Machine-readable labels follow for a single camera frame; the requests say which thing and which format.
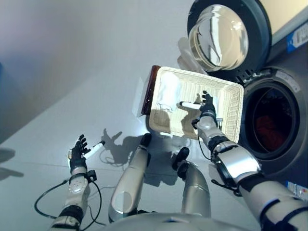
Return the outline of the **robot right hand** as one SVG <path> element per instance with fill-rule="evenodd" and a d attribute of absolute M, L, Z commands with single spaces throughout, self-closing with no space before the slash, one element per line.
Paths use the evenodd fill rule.
<path fill-rule="evenodd" d="M 214 119 L 216 119 L 217 117 L 216 110 L 213 104 L 213 97 L 206 90 L 202 92 L 202 102 L 201 103 L 181 101 L 177 103 L 177 105 L 180 107 L 184 107 L 184 108 L 199 110 L 201 113 L 200 117 L 211 116 Z"/>

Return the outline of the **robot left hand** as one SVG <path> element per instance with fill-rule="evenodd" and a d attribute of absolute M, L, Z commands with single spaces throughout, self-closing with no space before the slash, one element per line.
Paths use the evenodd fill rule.
<path fill-rule="evenodd" d="M 87 147 L 87 139 L 81 134 L 75 142 L 73 148 L 68 151 L 68 164 L 70 173 L 79 167 L 87 169 L 86 160 L 95 155 L 105 145 L 105 141 L 101 140 L 91 148 Z"/>

